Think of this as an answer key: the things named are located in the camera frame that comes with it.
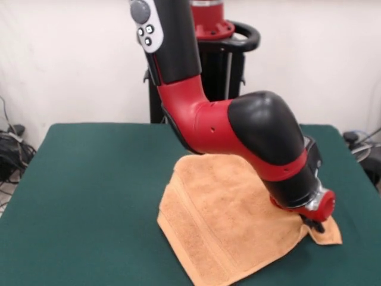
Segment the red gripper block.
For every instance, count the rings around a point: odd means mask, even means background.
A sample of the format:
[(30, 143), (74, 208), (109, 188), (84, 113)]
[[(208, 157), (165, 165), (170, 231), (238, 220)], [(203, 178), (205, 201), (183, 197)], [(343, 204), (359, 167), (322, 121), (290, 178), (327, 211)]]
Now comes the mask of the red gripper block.
[(332, 215), (335, 209), (336, 196), (331, 190), (322, 190), (308, 204), (294, 209), (282, 207), (272, 196), (270, 196), (270, 201), (282, 210), (301, 215), (304, 225), (312, 227), (318, 233), (324, 233), (325, 228), (322, 222), (325, 222)]

